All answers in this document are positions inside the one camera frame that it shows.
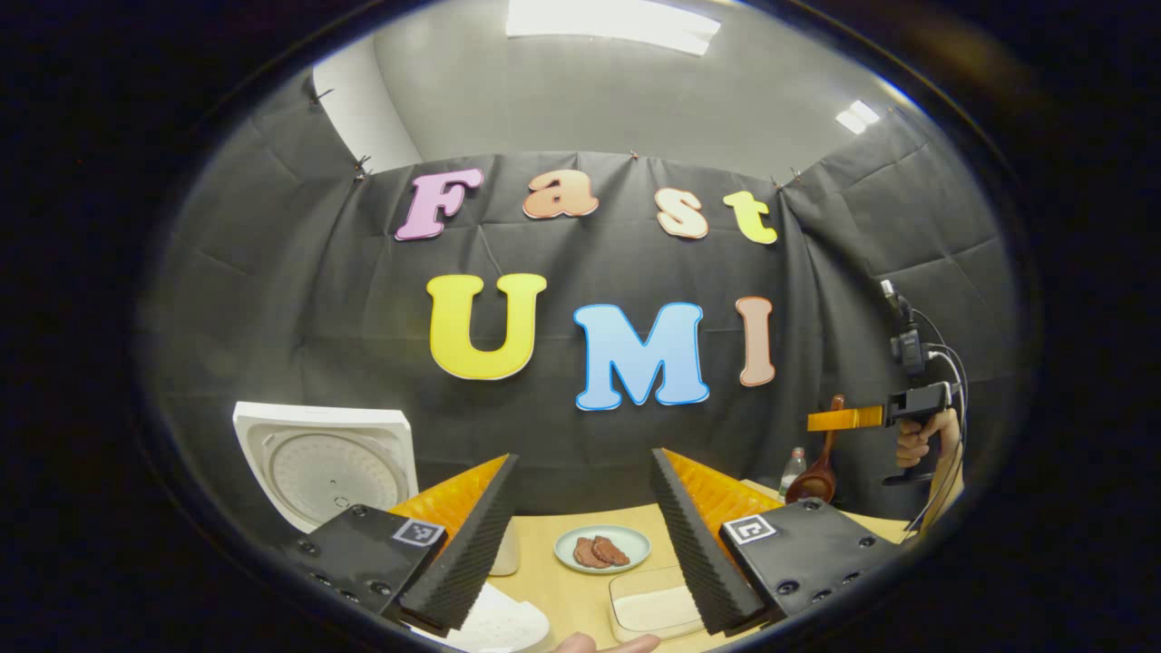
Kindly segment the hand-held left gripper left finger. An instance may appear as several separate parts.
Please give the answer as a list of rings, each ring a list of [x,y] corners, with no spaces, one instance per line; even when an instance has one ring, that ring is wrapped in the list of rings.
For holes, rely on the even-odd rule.
[[[345,508],[277,546],[296,573],[378,619],[461,627],[514,512],[519,455],[497,455],[394,508]]]

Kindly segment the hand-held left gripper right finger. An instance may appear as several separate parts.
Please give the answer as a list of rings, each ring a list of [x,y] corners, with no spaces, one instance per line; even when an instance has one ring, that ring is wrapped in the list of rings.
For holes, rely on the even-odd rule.
[[[832,602],[902,554],[900,544],[820,498],[783,504],[668,449],[652,451],[649,482],[712,636]]]

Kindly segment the dark wooden spoon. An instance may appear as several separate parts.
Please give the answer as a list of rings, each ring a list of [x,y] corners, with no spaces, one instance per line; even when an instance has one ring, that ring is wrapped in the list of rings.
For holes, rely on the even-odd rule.
[[[836,475],[831,464],[834,439],[836,431],[825,431],[824,449],[819,459],[789,485],[784,504],[789,505],[803,498],[817,498],[822,503],[830,503],[836,493]]]

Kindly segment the white rice cooker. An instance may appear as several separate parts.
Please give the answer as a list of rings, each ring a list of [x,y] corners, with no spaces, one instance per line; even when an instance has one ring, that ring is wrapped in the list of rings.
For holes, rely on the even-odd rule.
[[[411,426],[397,410],[239,402],[233,425],[250,471],[296,538],[354,504],[385,510],[423,491]],[[390,623],[466,653],[522,653],[545,641],[547,617],[489,579],[464,624],[446,636]]]

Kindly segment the white toaster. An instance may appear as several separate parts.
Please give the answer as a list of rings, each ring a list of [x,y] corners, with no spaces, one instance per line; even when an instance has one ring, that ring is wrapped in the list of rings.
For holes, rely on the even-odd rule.
[[[520,567],[520,537],[517,518],[511,517],[502,534],[489,576],[511,576]]]

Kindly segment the pale green plate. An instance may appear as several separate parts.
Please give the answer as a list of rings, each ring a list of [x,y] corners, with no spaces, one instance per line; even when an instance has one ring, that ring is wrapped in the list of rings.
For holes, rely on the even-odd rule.
[[[576,545],[576,539],[578,537],[594,538],[596,536],[605,536],[614,541],[615,546],[621,548],[622,552],[630,558],[630,564],[623,567],[610,567],[605,571],[594,571],[594,568],[583,568],[577,565],[574,560],[574,550]],[[642,562],[650,557],[652,551],[652,544],[647,536],[639,530],[615,525],[615,524],[594,524],[584,528],[575,528],[564,531],[551,546],[551,552],[556,558],[558,564],[569,568],[569,571],[577,571],[577,573],[589,574],[589,575],[615,575],[619,573],[625,573],[625,571],[634,571]]]

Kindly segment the clear water bottle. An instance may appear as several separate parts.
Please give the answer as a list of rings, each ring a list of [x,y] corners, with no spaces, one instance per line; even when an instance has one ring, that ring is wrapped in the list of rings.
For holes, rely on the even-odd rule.
[[[778,487],[778,498],[786,503],[789,500],[787,495],[789,488],[795,483],[796,479],[805,474],[807,471],[807,462],[805,461],[805,447],[796,446],[793,449],[788,462],[785,464],[784,471],[781,472],[780,483]]]

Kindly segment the small ceiling light panel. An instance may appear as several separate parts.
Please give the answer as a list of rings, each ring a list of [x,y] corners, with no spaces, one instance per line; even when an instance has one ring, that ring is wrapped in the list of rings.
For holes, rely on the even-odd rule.
[[[834,120],[845,128],[848,132],[853,135],[861,135],[871,125],[875,125],[882,116],[861,100],[854,100],[846,109],[839,112]]]

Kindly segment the black backdrop cloth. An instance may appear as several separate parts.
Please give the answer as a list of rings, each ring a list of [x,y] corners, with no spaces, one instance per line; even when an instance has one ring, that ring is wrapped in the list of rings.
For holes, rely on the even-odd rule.
[[[239,401],[404,412],[420,487],[519,455],[522,515],[652,501],[649,451],[771,478],[834,394],[906,388],[887,278],[969,376],[967,467],[1010,435],[1033,359],[1010,247],[961,155],[888,112],[780,189],[692,162],[527,151],[356,181],[288,82],[228,137],[170,227],[140,301],[145,383],[219,507],[289,531],[248,471]],[[639,333],[700,306],[709,396],[582,412],[575,310]]]

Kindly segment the large ceiling light panel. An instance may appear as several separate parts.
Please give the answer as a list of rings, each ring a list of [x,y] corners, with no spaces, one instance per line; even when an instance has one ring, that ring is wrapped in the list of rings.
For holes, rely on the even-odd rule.
[[[506,36],[622,40],[704,55],[721,22],[654,0],[509,0]]]

